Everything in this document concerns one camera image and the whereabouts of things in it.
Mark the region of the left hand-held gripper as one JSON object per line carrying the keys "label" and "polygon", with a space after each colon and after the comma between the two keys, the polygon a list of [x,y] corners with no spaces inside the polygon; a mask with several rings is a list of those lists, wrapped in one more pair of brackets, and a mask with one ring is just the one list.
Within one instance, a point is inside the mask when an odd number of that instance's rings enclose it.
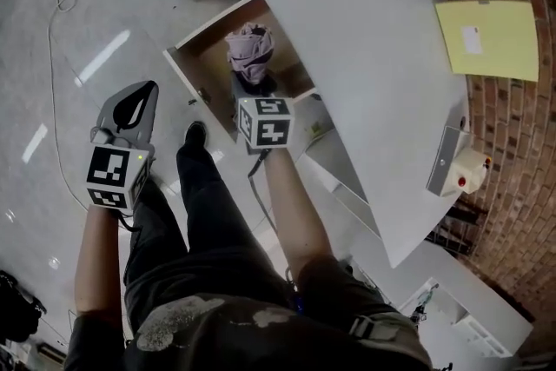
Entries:
{"label": "left hand-held gripper", "polygon": [[133,211],[155,154],[150,139],[158,96],[156,82],[139,82],[109,97],[102,106],[90,132],[86,189],[93,204]]}

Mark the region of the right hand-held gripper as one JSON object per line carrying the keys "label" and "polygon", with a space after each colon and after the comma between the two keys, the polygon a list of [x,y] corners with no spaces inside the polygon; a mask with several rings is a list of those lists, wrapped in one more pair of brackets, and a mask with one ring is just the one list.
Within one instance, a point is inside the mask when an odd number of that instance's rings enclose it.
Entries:
{"label": "right hand-held gripper", "polygon": [[294,101],[288,97],[256,96],[232,74],[235,123],[250,155],[265,149],[283,149],[290,142],[295,124]]}

